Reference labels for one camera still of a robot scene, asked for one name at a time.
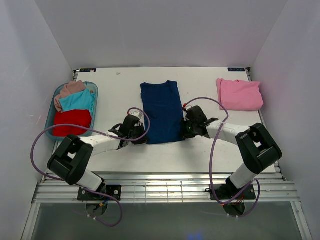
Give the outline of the dark blue t shirt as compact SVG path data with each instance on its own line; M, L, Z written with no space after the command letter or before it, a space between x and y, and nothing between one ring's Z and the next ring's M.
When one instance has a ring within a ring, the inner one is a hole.
M161 84L140 84L143 111L150 122L148 144L167 144L180 142L182 138L181 120L183 119L182 103L176 81Z

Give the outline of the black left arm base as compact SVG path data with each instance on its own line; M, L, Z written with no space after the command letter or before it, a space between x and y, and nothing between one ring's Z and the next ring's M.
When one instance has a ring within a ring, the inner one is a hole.
M121 192L122 186L121 185L109 185L102 183L101 186L98 187L96 190L98 193L109 195L118 201L121 200ZM79 188L77 194L78 201L104 201L107 198L98 194L93 194L89 191L86 191L82 188Z

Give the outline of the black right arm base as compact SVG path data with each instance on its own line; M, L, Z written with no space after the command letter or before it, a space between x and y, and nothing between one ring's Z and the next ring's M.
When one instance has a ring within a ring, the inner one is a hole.
M204 190L206 193L210 194L210 199L211 200L215 200L215 196L212 193L212 189L211 186L209 186L208 188L206 188ZM217 195L217 197L221 200L229 200L232 197L234 197L237 192L232 193L229 189L228 186L226 184L216 184L214 185L214 191L215 194ZM241 195L239 195L235 200L239 201L239 200L255 200L256 199L256 193L254 190L254 187L252 185L250 185Z

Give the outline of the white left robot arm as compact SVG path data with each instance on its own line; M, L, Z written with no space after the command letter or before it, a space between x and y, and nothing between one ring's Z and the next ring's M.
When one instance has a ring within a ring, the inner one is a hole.
M123 123L102 134L87 137L69 134L49 159L47 167L68 185L86 188L95 200L100 200L106 195L108 188L99 175L88 169L91 157L120 150L130 142L140 145L147 141L140 118L127 115Z

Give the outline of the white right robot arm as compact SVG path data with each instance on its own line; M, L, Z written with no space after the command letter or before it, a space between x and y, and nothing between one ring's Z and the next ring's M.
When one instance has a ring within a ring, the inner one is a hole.
M197 136L213 139L209 160L209 172L213 171L214 147L218 140L238 147L243 163L232 173L225 184L214 189L210 181L210 193L216 199L235 200L246 191L256 176L280 160L283 156L266 127L261 123L252 126L235 125L217 118L207 118L199 106L183 109L185 117L181 121L183 139Z

